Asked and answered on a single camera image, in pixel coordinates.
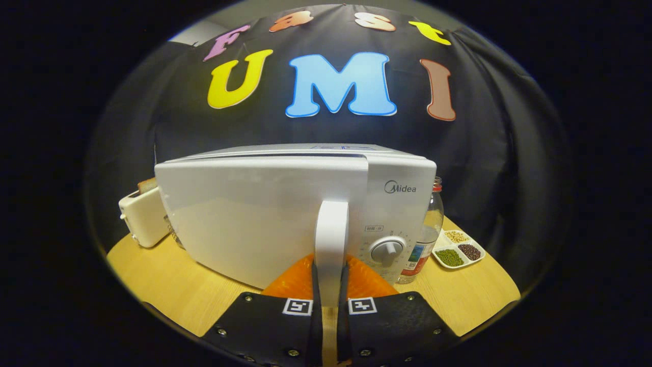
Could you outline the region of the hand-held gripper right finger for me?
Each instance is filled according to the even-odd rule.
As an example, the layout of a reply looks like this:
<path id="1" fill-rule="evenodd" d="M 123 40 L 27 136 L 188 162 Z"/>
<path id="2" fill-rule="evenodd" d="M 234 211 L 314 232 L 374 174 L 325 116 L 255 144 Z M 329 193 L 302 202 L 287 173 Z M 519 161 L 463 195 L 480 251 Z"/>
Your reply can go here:
<path id="1" fill-rule="evenodd" d="M 459 337 L 417 291 L 398 292 L 355 256 L 345 258 L 337 316 L 347 366 L 433 366 Z"/>

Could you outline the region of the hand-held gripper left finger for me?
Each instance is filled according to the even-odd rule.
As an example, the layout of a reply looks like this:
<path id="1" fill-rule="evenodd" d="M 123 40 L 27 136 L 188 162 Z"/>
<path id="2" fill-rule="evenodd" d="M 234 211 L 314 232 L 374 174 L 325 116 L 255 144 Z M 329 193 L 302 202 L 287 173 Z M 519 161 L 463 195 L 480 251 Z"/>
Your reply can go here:
<path id="1" fill-rule="evenodd" d="M 319 366 L 323 327 L 314 256 L 296 261 L 260 293 L 240 293 L 202 342 L 242 366 Z"/>

